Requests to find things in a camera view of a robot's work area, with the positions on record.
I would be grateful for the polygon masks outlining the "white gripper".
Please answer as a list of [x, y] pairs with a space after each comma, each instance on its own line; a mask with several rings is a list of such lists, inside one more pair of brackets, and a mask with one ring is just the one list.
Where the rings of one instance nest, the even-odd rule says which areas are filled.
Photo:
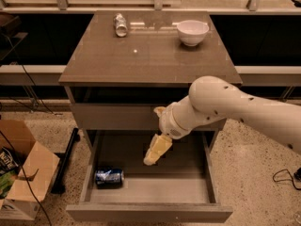
[[153, 112], [159, 118], [159, 129], [163, 135], [155, 134], [150, 142], [143, 162], [147, 166], [154, 165], [172, 146], [172, 139], [180, 139], [190, 134], [190, 130], [182, 128], [175, 119], [173, 109], [175, 103], [164, 107], [157, 106]]

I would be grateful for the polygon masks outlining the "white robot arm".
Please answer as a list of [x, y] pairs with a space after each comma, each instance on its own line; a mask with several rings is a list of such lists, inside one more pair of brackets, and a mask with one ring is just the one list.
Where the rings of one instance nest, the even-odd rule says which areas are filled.
[[254, 130], [301, 153], [301, 106], [264, 99], [242, 92], [214, 76], [195, 80], [188, 95], [154, 112], [161, 133], [154, 135], [144, 157], [148, 166], [155, 164], [172, 146], [197, 127], [222, 119], [241, 121]]

